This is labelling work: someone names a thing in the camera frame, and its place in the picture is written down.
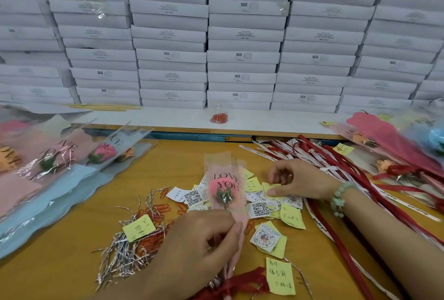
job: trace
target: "white shelf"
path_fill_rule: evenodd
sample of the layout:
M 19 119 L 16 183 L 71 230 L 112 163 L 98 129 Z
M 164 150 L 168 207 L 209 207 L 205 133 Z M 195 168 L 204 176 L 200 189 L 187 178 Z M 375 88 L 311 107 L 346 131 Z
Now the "white shelf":
M 220 133 L 262 136 L 312 135 L 339 138 L 320 121 L 345 121 L 349 115 L 291 111 L 252 111 L 231 109 L 228 122 L 213 124 L 206 109 L 142 107 L 126 112 L 93 111 L 76 117 L 72 122 L 82 124 L 154 127 L 157 131 Z

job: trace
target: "yellow wooden tabletop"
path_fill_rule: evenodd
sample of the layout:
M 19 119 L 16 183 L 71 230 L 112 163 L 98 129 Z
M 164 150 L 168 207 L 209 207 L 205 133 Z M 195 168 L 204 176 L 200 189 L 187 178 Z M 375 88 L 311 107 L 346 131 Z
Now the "yellow wooden tabletop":
M 191 189 L 203 177 L 205 153 L 231 151 L 247 161 L 247 168 L 260 182 L 267 180 L 271 162 L 243 150 L 236 143 L 161 140 L 145 156 L 137 159 L 129 169 L 97 190 L 86 202 L 73 207 L 56 224 L 42 229 L 19 250 L 0 260 L 0 298 L 5 300 L 70 300 L 92 295 L 94 280 L 100 263 L 100 253 L 91 253 L 108 247 L 116 232 L 121 230 L 119 220 L 128 219 L 128 212 L 115 206 L 137 208 L 137 196 L 147 196 L 150 189 L 177 186 Z M 438 213 L 413 198 L 393 193 L 416 207 L 440 217 Z M 171 211 L 166 221 L 178 217 L 178 206 L 165 198 Z M 435 222 L 402 207 L 417 222 L 444 239 L 442 223 Z M 332 216 L 330 207 L 321 210 L 352 256 L 389 291 L 401 297 L 394 283 L 347 229 L 341 219 Z M 286 258 L 297 265 L 305 275 L 317 300 L 363 299 L 348 272 L 338 250 L 314 224 L 307 210 L 302 212 L 307 230 L 297 230 L 280 220 L 273 220 L 278 230 L 288 237 Z M 264 219 L 255 220 L 256 224 Z M 266 254 L 259 252 L 250 242 L 253 232 L 246 235 L 236 274 L 265 265 Z M 298 300 L 310 299 L 296 270 L 293 269 Z M 373 284 L 369 285 L 375 299 L 387 299 Z M 251 295 L 239 294 L 234 300 L 247 300 Z M 259 294 L 255 300 L 283 299 L 274 294 Z

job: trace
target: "human hand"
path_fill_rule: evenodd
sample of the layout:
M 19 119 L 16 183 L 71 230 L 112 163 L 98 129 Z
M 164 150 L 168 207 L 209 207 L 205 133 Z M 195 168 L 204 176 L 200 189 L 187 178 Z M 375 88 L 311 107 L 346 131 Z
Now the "human hand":
M 330 201 L 342 182 L 302 160 L 281 160 L 273 163 L 269 182 L 282 186 L 270 189 L 269 196 L 298 195 Z
M 204 288 L 239 250 L 242 223 L 230 211 L 190 211 L 171 226 L 148 266 L 145 299 L 184 300 Z M 218 247 L 208 240 L 225 235 Z

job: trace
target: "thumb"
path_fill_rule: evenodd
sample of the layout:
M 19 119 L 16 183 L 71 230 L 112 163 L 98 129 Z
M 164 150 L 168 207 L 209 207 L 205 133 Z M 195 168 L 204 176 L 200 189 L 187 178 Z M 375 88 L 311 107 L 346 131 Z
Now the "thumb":
M 220 245 L 208 256 L 207 261 L 210 269 L 217 275 L 228 261 L 239 251 L 239 237 L 243 230 L 243 223 L 234 224 Z
M 267 191 L 267 195 L 271 197 L 283 197 L 287 195 L 297 195 L 293 184 L 281 185 Z

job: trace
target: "green beaded bracelet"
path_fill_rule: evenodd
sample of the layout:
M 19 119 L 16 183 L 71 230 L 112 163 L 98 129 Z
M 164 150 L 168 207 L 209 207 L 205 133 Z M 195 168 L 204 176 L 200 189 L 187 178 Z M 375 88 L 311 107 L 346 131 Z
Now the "green beaded bracelet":
M 356 183 L 345 182 L 339 187 L 338 190 L 335 191 L 334 196 L 330 202 L 331 208 L 333 209 L 334 215 L 336 217 L 344 217 L 344 214 L 342 213 L 342 207 L 344 206 L 345 201 L 341 199 L 341 197 L 348 188 L 358 189 Z

